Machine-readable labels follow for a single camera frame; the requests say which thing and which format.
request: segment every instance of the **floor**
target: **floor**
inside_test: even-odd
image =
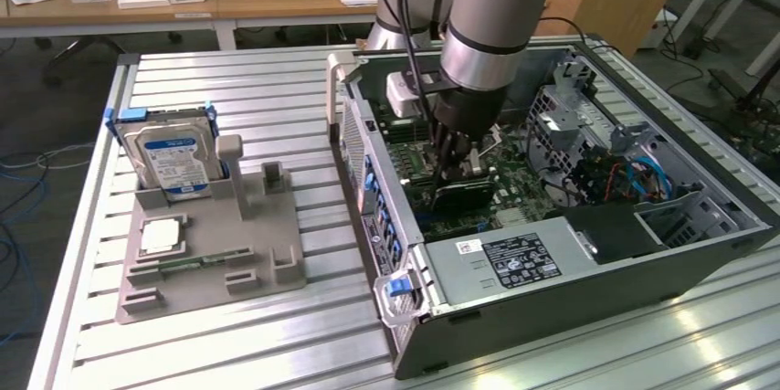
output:
[[[702,23],[712,9],[721,0],[708,0],[696,23]],[[689,0],[669,0],[669,7],[682,11]],[[678,47],[696,33],[686,32]],[[345,26],[350,38],[364,37],[368,26]],[[780,29],[780,18],[750,4],[744,4],[725,26],[720,38],[720,53],[705,52],[694,64],[701,69],[720,68],[730,72],[746,86],[756,81],[742,70],[758,54],[773,34]],[[286,42],[274,35],[276,29],[252,29],[240,31],[240,47],[280,47],[322,45],[328,39],[337,43],[333,29],[325,34],[324,26],[300,26],[289,28]],[[192,31],[181,34],[184,41],[173,44],[165,34],[142,36],[117,36],[116,39],[129,52],[192,52],[216,50],[217,40],[213,33]],[[20,39],[14,43],[0,40],[0,156],[10,153],[44,152],[65,145],[93,140],[105,105],[108,87],[112,78],[114,56],[102,47],[93,47],[78,54],[72,63],[61,70],[64,85],[46,89],[40,82],[40,68],[48,58],[70,41],[70,38],[54,38],[53,48],[40,50],[32,39]],[[2,47],[13,45],[4,53]],[[670,61],[657,51],[640,51],[632,61],[661,87],[689,78],[696,74],[693,68]],[[713,105],[718,93],[706,88],[701,79],[674,88],[674,93],[702,104]],[[765,95],[772,100],[780,99],[780,79]],[[88,150],[62,154],[52,164],[77,163],[88,157]],[[36,176],[37,169],[28,170],[26,175]],[[49,171],[46,182],[48,196],[34,212],[34,223],[21,221],[12,226],[14,238],[26,250],[30,259],[36,286],[41,299],[38,313],[21,328],[21,336],[5,345],[0,345],[0,389],[25,387],[29,369],[33,364],[36,347],[45,319],[45,311],[53,292],[58,266],[69,235],[73,215],[78,205],[78,195],[85,174],[85,167]],[[25,190],[24,183],[0,179],[0,206],[4,206]],[[0,265],[0,282],[8,276],[10,264]],[[33,295],[24,276],[17,276],[9,288],[0,291],[0,340],[5,334],[20,328],[33,308]]]

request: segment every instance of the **aluminum extrusion table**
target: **aluminum extrusion table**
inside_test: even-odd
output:
[[[558,37],[538,41],[560,41]],[[777,388],[780,246],[733,261],[680,298],[492,354],[392,378],[324,122],[325,57],[352,47],[142,56],[117,67],[108,106],[210,100],[241,134],[245,171],[292,170],[309,284],[302,290],[128,325],[113,322],[136,177],[98,134],[30,388]],[[778,210],[777,187],[609,49],[609,65]],[[622,120],[610,86],[597,99]],[[506,324],[521,324],[508,321]]]

